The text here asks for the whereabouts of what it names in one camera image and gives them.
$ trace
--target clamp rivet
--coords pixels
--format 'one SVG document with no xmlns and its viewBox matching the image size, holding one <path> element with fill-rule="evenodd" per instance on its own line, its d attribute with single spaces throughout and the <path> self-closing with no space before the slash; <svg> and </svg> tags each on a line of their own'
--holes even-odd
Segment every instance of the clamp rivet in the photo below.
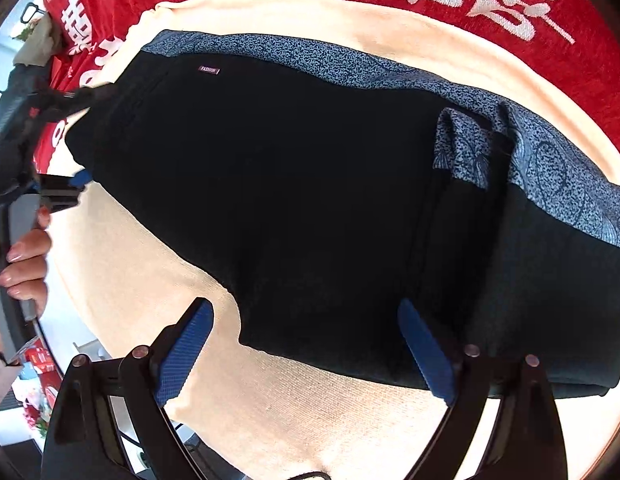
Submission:
<svg viewBox="0 0 620 480">
<path fill-rule="evenodd" d="M 478 357 L 481 355 L 481 350 L 477 345 L 466 345 L 463 348 L 463 353 L 468 357 Z"/>
<path fill-rule="evenodd" d="M 85 354 L 78 354 L 72 359 L 72 366 L 75 368 L 82 367 L 85 363 L 88 362 L 88 357 Z"/>
<path fill-rule="evenodd" d="M 528 354 L 526 355 L 526 364 L 528 364 L 528 366 L 536 368 L 540 364 L 540 361 L 536 355 Z"/>
<path fill-rule="evenodd" d="M 132 357 L 135 359 L 143 359 L 149 353 L 150 349 L 145 345 L 141 345 L 132 350 Z"/>
</svg>

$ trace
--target gray handle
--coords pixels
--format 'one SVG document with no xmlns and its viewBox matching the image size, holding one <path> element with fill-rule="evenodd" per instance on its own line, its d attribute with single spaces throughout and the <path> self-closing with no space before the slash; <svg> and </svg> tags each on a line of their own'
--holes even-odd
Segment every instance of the gray handle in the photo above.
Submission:
<svg viewBox="0 0 620 480">
<path fill-rule="evenodd" d="M 33 193 L 0 205 L 0 273 L 9 265 L 6 255 L 12 244 L 36 225 L 39 206 L 40 196 Z M 7 362 L 12 362 L 36 338 L 35 319 L 33 300 L 15 300 L 0 286 L 0 336 Z"/>
</svg>

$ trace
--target blue patterned fabric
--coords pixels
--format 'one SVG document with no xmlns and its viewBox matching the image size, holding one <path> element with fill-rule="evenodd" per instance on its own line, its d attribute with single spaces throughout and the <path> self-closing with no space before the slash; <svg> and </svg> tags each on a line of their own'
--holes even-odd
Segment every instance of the blue patterned fabric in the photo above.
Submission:
<svg viewBox="0 0 620 480">
<path fill-rule="evenodd" d="M 154 392 L 154 398 L 161 407 L 165 406 L 168 400 L 179 396 L 203 345 L 212 332 L 215 322 L 212 303 L 202 298 L 199 298 L 199 302 L 199 309 L 161 364 Z"/>
<path fill-rule="evenodd" d="M 434 168 L 485 189 L 491 136 L 507 136 L 515 144 L 511 183 L 557 220 L 620 247 L 620 187 L 554 126 L 502 96 L 343 46 L 284 36 L 164 30 L 143 50 L 168 57 L 200 52 L 249 56 L 342 86 L 434 92 L 492 124 L 490 132 L 463 113 L 446 109 L 439 118 Z"/>
</svg>

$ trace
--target fingernail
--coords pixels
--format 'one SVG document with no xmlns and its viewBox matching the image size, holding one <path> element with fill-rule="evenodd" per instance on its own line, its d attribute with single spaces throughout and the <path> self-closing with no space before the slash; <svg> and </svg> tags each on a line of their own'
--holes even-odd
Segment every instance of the fingernail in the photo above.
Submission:
<svg viewBox="0 0 620 480">
<path fill-rule="evenodd" d="M 6 270 L 4 270 L 1 274 L 0 274 L 0 286 L 8 286 L 10 284 L 10 282 L 12 281 L 12 276 L 10 275 L 9 272 L 7 272 Z"/>
<path fill-rule="evenodd" d="M 20 260 L 22 257 L 23 257 L 23 244 L 20 242 L 17 242 L 14 245 L 12 245 L 11 249 L 8 252 L 8 255 L 6 256 L 6 260 L 11 263 L 11 262 L 16 262 Z"/>
<path fill-rule="evenodd" d="M 48 224 L 50 222 L 51 218 L 50 218 L 50 211 L 48 208 L 43 206 L 42 208 L 38 210 L 38 213 L 39 213 L 40 224 Z"/>
</svg>

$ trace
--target blue paisley print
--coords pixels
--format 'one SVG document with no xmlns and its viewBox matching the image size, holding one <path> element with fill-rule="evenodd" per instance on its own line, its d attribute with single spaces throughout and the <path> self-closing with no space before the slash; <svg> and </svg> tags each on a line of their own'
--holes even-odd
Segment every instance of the blue paisley print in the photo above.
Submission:
<svg viewBox="0 0 620 480">
<path fill-rule="evenodd" d="M 557 220 L 620 247 L 620 186 L 609 182 L 554 126 L 502 96 L 343 46 L 285 36 L 164 30 L 143 50 L 168 57 L 201 52 L 249 56 L 341 86 L 434 92 L 492 125 L 488 131 L 458 110 L 444 110 L 435 137 L 434 168 L 486 189 L 492 136 L 507 136 L 514 142 L 508 177 L 512 184 Z"/>
</svg>

